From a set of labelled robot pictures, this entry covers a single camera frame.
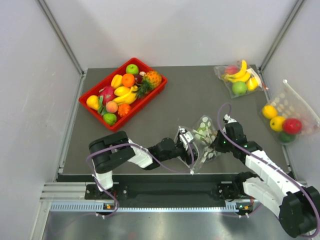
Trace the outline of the green fake fruit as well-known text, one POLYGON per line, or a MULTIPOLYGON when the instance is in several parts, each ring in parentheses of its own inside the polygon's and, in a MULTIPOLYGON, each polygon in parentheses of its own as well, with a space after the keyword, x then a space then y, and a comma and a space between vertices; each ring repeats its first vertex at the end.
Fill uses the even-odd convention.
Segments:
POLYGON ((197 131, 198 134, 201 135, 201 136, 206 136, 207 133, 208 133, 207 127, 199 127, 196 131, 197 131))

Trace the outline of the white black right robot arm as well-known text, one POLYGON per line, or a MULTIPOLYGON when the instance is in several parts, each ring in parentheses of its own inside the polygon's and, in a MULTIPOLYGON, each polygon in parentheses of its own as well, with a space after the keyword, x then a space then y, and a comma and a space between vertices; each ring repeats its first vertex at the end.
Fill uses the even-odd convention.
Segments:
POLYGON ((279 220, 292 238, 315 237, 320 232, 320 193, 305 187, 278 167, 255 142, 248 141, 242 125, 233 118, 220 127, 212 144, 220 153, 232 153, 253 172, 239 174, 233 192, 239 198, 257 199, 279 220))

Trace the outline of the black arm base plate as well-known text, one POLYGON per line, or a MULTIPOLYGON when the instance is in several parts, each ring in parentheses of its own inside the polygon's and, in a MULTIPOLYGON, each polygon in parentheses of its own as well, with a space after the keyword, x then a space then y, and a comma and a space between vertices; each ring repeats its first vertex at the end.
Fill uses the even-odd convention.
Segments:
POLYGON ((106 200, 115 197, 120 201, 139 196, 207 196, 215 201, 247 199, 240 174, 118 174, 112 182, 97 180, 96 186, 86 187, 86 200, 106 200))

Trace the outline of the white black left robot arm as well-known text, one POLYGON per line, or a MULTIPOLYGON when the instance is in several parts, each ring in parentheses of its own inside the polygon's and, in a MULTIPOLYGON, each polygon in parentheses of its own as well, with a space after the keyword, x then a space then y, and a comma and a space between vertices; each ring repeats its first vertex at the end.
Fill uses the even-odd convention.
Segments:
POLYGON ((149 171, 175 158, 190 167, 199 156, 195 138, 184 128, 177 132, 175 139, 166 137, 148 148, 134 143, 125 131, 94 140, 88 148, 90 155, 87 160, 92 163, 93 177, 98 182, 96 192, 105 199, 114 191, 113 170, 126 162, 149 171))

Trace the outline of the clear polka dot zip bag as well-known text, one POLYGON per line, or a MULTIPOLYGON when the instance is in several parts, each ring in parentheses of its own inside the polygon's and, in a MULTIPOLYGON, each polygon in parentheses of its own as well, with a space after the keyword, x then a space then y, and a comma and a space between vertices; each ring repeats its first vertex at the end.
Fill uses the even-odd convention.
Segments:
POLYGON ((203 115, 192 127, 179 126, 174 138, 175 143, 179 140, 178 133, 180 128, 190 131, 194 137, 194 142, 189 148, 192 163, 186 164, 183 162, 189 168, 189 173, 194 175, 200 171, 203 164, 215 160, 220 155, 220 153, 211 148, 211 144, 215 140, 218 131, 216 130, 212 119, 207 115, 203 115), (199 127, 207 127, 206 136, 199 135, 197 132, 199 127))

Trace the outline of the red peach fake fruit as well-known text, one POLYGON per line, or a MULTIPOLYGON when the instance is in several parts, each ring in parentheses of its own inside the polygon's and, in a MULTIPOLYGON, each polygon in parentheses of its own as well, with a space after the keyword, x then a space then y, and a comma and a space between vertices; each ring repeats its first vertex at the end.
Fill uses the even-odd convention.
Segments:
POLYGON ((108 113, 116 113, 118 111, 118 104, 115 101, 108 101, 105 105, 105 109, 108 113))

